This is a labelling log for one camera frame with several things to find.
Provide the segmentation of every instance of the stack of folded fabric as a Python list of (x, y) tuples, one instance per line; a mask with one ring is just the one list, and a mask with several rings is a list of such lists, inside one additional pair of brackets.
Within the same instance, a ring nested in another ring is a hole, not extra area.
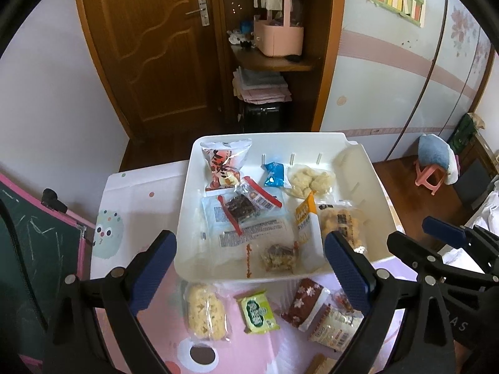
[(291, 101), (288, 84), (280, 72), (255, 72), (239, 67), (233, 74), (234, 96), (247, 103)]

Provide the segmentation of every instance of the metal screw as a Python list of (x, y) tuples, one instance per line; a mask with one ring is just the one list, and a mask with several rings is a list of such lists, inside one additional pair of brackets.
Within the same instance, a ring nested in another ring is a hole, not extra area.
[(64, 279), (64, 282), (66, 284), (73, 284), (75, 281), (76, 281), (76, 276), (74, 274), (70, 274), (66, 276), (66, 278)]
[(111, 270), (111, 277), (118, 278), (125, 274), (125, 269), (123, 267), (115, 267)]
[(426, 276), (425, 281), (426, 281), (426, 284), (429, 284), (429, 285), (435, 285), (437, 282), (437, 281), (435, 281), (435, 278), (433, 278), (432, 276)]
[(386, 280), (388, 277), (390, 277), (390, 273), (385, 269), (376, 270), (376, 275), (383, 280)]

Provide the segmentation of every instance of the pink folded cloth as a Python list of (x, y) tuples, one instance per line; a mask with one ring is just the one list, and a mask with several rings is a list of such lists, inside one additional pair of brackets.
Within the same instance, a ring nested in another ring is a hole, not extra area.
[(233, 72), (234, 95), (250, 104), (266, 104), (291, 101), (287, 86), (275, 86), (266, 89), (242, 89), (239, 74)]

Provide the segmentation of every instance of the plastic stool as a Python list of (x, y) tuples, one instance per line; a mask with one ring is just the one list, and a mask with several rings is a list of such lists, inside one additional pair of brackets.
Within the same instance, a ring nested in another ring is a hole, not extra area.
[[(440, 188), (442, 185), (443, 181), (445, 180), (445, 177), (447, 176), (447, 172), (441, 168), (439, 165), (430, 165), (426, 166), (423, 171), (421, 171), (421, 168), (419, 166), (419, 159), (417, 159), (414, 164), (416, 165), (416, 181), (414, 184), (416, 186), (420, 186), (423, 184), (427, 189), (431, 190), (432, 195), (435, 195), (437, 190)], [(428, 177), (430, 177), (433, 173), (435, 173), (435, 177), (437, 180), (439, 179), (438, 173), (441, 173), (442, 177), (440, 177), (440, 180), (438, 181), (437, 185), (431, 185), (428, 183)]]

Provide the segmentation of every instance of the black suitcase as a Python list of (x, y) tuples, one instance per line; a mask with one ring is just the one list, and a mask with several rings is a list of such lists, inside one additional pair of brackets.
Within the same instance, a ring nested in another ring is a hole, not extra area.
[(239, 100), (238, 121), (242, 132), (283, 131), (283, 111), (291, 103), (250, 104)]

